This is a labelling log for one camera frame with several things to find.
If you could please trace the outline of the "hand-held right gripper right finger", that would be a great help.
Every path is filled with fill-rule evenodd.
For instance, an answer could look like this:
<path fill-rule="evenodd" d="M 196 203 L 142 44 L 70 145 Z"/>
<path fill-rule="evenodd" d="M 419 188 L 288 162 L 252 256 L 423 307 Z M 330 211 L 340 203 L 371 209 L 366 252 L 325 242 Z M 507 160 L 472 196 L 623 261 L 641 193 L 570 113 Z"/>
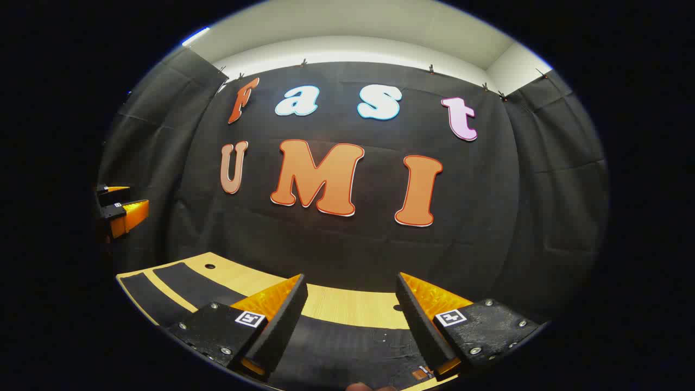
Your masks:
<path fill-rule="evenodd" d="M 483 371 L 545 329 L 499 300 L 473 302 L 403 272 L 397 274 L 395 295 L 438 380 Z"/>

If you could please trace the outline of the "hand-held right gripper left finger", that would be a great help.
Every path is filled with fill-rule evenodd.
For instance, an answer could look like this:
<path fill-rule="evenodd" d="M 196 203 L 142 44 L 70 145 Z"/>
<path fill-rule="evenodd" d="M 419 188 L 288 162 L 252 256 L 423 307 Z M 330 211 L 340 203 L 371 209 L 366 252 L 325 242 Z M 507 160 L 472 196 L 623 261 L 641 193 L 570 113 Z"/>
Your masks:
<path fill-rule="evenodd" d="M 167 332 L 208 361 L 266 380 L 285 353 L 307 297 L 300 273 L 232 305 L 209 302 Z"/>

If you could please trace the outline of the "dark grey jeans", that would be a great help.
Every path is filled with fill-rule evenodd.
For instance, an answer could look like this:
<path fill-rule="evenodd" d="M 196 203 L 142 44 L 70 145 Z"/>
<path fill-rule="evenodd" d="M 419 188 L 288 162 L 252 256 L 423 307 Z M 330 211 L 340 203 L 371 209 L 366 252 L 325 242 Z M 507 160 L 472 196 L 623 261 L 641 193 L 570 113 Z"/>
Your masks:
<path fill-rule="evenodd" d="M 124 293 L 154 324 L 172 326 L 215 301 L 231 305 L 245 294 L 193 267 L 179 263 L 153 271 L 158 287 L 143 270 L 117 277 Z M 257 378 L 228 370 L 254 389 L 344 391 L 351 383 L 398 391 L 424 391 L 437 385 L 407 329 L 363 327 L 301 316 L 275 370 Z"/>

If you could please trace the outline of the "row of black cloth clips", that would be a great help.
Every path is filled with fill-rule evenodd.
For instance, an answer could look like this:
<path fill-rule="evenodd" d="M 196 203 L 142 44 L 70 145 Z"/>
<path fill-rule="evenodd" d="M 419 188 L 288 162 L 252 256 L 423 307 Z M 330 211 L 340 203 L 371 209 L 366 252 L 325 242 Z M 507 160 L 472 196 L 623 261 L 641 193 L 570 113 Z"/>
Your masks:
<path fill-rule="evenodd" d="M 288 66 L 288 67 L 285 67 L 285 68 L 288 68 L 288 69 L 289 69 L 289 68 L 308 69 L 308 68 L 307 68 L 307 64 L 308 64 L 309 68 L 315 67 L 314 65 L 316 65 L 316 64 L 309 64 L 308 62 L 306 62 L 306 59 L 303 59 L 303 61 L 302 61 L 300 64 L 291 64 L 291 66 Z M 448 74 L 436 72 L 436 70 L 434 69 L 433 64 L 430 64 L 430 65 L 429 65 L 428 70 L 421 69 L 421 68 L 415 68 L 415 67 L 409 67 L 409 66 L 405 66 L 405 65 L 403 65 L 403 64 L 381 64 L 380 62 L 363 62 L 363 61 L 362 61 L 362 62 L 360 62 L 360 61 L 337 61 L 337 62 L 335 62 L 335 61 L 329 61 L 329 62 L 318 62 L 318 64 L 394 65 L 394 66 L 398 66 L 398 67 L 403 68 L 403 69 L 408 69 L 408 70 L 417 71 L 419 74 L 425 74 L 425 73 L 426 73 L 426 74 L 432 75 L 432 77 L 442 77 L 442 78 L 449 78 L 449 79 L 452 79 L 452 80 L 453 80 L 453 79 L 456 79 L 457 81 L 466 81 L 466 80 L 464 80 L 464 79 L 457 78 L 457 77 L 452 76 L 452 75 L 448 75 Z M 482 91 L 484 91 L 484 92 L 492 92 L 492 93 L 496 94 L 496 96 L 499 96 L 499 98 L 500 98 L 503 102 L 507 102 L 507 101 L 509 100 L 509 97 L 508 97 L 508 96 L 509 96 L 510 94 L 512 94 L 512 92 L 517 91 L 517 90 L 520 89 L 521 87 L 524 87 L 524 86 L 526 86 L 527 84 L 533 83 L 533 82 L 538 81 L 538 80 L 549 80 L 549 75 L 550 75 L 551 73 L 555 72 L 555 71 L 554 71 L 553 69 L 551 69 L 551 68 L 549 68 L 549 69 L 547 70 L 547 72 L 542 72 L 542 71 L 541 71 L 540 69 L 538 69 L 538 68 L 536 68 L 536 71 L 537 71 L 540 75 L 536 75 L 536 77 L 535 77 L 534 79 L 529 79 L 528 77 L 526 77 L 525 79 L 522 78 L 523 81 L 524 81 L 524 83 L 522 83 L 522 84 L 519 85 L 519 86 L 516 86 L 516 84 L 515 84 L 515 85 L 514 85 L 515 87 L 512 87 L 512 89 L 510 89 L 510 90 L 507 91 L 506 93 L 505 93 L 505 92 L 502 92 L 502 91 L 494 90 L 494 89 L 489 89 L 489 86 L 488 86 L 488 83 L 487 83 L 489 80 L 488 80 L 488 79 L 485 79 L 485 78 L 483 78 L 483 79 L 484 79 L 483 82 L 475 82 L 475 81 L 466 81 L 466 82 L 467 82 L 467 83 L 472 83 L 472 84 L 474 84 L 474 86 L 481 87 L 481 88 L 482 88 Z M 243 72 L 240 72 L 240 75 L 239 75 L 238 78 L 228 77 L 228 79 L 220 85 L 220 87 L 219 87 L 218 91 L 216 92 L 216 94 L 218 94 L 219 92 L 223 91 L 224 88 L 225 88 L 225 86 L 226 86 L 227 84 L 236 83 L 237 81 L 242 81 L 242 80 L 245 79 L 246 77 L 250 77 L 250 74 L 245 74 L 245 73 L 243 73 Z"/>

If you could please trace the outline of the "ceiling light strip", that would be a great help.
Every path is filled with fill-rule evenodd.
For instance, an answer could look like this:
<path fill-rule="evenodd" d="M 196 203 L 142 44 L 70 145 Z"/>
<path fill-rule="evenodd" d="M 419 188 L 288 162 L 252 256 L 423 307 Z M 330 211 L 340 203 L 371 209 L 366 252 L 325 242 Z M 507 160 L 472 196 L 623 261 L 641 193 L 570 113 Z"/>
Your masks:
<path fill-rule="evenodd" d="M 187 37 L 182 43 L 181 46 L 183 47 L 189 47 L 191 46 L 196 40 L 204 36 L 206 33 L 208 33 L 210 30 L 210 27 L 204 27 L 203 29 L 198 30 L 197 32 L 193 33 L 193 35 Z"/>

